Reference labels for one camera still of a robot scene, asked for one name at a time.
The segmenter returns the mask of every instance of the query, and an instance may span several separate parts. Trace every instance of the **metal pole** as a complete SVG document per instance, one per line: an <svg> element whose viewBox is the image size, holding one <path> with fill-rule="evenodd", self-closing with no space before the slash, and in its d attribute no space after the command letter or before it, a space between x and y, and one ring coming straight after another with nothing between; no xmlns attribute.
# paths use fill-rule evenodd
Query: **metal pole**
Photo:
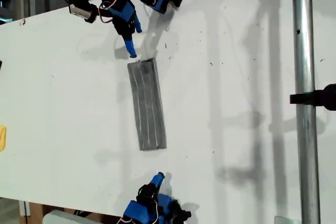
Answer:
<svg viewBox="0 0 336 224"><path fill-rule="evenodd" d="M296 93L315 90L312 0L293 0ZM320 224L316 110L297 105L302 224Z"/></svg>

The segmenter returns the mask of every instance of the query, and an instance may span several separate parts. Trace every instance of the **rectangular gray object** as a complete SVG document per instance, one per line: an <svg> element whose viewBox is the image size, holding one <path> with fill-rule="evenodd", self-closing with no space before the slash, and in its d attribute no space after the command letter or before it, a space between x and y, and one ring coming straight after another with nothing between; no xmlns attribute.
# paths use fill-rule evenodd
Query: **rectangular gray object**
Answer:
<svg viewBox="0 0 336 224"><path fill-rule="evenodd" d="M167 147L155 59L127 65L140 150Z"/></svg>

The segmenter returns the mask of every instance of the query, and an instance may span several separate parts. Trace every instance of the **floor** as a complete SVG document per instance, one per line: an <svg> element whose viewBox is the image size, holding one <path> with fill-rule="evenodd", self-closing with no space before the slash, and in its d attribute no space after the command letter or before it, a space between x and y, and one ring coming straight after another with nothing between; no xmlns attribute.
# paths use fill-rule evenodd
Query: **floor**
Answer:
<svg viewBox="0 0 336 224"><path fill-rule="evenodd" d="M0 223L19 224L19 204L17 200L0 199Z"/></svg>

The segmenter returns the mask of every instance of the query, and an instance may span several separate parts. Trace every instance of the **yellow object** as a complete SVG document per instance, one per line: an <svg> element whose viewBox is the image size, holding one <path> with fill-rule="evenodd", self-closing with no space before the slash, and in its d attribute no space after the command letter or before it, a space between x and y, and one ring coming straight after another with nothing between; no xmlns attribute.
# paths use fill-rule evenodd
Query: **yellow object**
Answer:
<svg viewBox="0 0 336 224"><path fill-rule="evenodd" d="M0 125L0 152L6 147L6 127Z"/></svg>

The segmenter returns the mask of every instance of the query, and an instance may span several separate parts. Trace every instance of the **white table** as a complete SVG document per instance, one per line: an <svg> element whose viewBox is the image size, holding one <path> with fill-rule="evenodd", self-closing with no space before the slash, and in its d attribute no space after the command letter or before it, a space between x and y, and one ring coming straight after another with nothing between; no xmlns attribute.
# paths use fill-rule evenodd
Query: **white table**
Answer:
<svg viewBox="0 0 336 224"><path fill-rule="evenodd" d="M122 215L161 171L195 223L300 219L292 0L132 0L156 56L167 149L139 151L126 50L68 9L0 26L0 196ZM335 83L336 6L314 0L317 88ZM336 114L318 109L322 223L334 223Z"/></svg>

